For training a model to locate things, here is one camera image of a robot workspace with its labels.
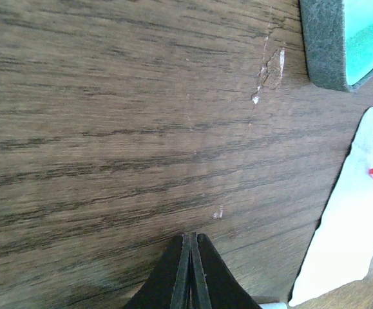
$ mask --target wooden surface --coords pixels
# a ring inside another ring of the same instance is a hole
[[[309,82],[296,0],[0,0],[0,308],[119,307],[194,230],[286,301],[369,106]],[[372,307],[373,262],[300,306]]]

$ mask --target table top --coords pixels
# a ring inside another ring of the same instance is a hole
[[[194,230],[286,301],[370,106],[310,83],[296,0],[0,1],[0,308],[124,304]],[[373,308],[373,261],[299,308]]]

